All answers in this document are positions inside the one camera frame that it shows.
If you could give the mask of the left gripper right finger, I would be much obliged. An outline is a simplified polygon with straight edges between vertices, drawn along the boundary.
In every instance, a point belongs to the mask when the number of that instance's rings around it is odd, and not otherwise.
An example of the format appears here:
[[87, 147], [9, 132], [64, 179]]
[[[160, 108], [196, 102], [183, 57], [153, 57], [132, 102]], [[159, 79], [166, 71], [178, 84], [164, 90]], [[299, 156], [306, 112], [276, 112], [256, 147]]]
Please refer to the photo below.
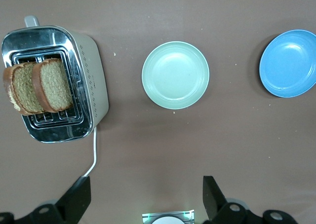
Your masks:
[[266, 210], [258, 216], [237, 202], [229, 202], [212, 176], [203, 177], [205, 224], [294, 224], [295, 219], [280, 210]]

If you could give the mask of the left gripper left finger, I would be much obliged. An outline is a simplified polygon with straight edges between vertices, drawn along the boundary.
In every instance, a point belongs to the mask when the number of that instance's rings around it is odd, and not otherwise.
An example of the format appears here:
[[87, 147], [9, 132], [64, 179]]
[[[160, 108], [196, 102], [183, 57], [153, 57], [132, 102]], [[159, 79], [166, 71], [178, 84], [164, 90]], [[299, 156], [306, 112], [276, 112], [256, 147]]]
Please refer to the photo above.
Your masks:
[[0, 214], [2, 224], [77, 224], [91, 203], [89, 176], [81, 176], [54, 204], [44, 204], [15, 219], [11, 212]]

